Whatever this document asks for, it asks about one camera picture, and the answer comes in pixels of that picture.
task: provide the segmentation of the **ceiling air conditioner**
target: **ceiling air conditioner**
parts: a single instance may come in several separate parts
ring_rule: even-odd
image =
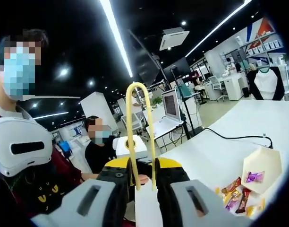
[[[164,36],[160,44],[159,50],[165,50],[170,47],[179,46],[186,39],[190,31],[184,31],[183,28],[177,27],[172,29],[166,29],[163,31]]]

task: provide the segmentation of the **hand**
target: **hand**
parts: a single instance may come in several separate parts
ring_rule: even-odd
[[[139,175],[140,184],[146,184],[149,182],[149,178],[146,175]]]

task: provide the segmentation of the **purple candy wrapper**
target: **purple candy wrapper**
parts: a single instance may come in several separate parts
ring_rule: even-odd
[[[253,174],[252,172],[248,172],[248,177],[246,179],[246,183],[250,182],[262,182],[264,178],[264,171],[260,173]]]
[[[228,204],[225,206],[225,209],[230,211],[236,204],[238,203],[238,200],[231,199]]]

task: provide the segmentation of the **potted plant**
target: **potted plant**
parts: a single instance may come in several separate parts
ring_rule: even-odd
[[[158,104],[162,103],[162,98],[161,97],[156,97],[155,99],[152,100],[152,108],[156,108]]]

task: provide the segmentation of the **hexagonal bowl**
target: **hexagonal bowl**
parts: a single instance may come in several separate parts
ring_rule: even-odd
[[[246,183],[248,172],[259,173],[262,171],[265,171],[263,182]],[[281,173],[282,164],[279,151],[259,147],[243,160],[241,184],[258,194],[263,194],[272,186]]]

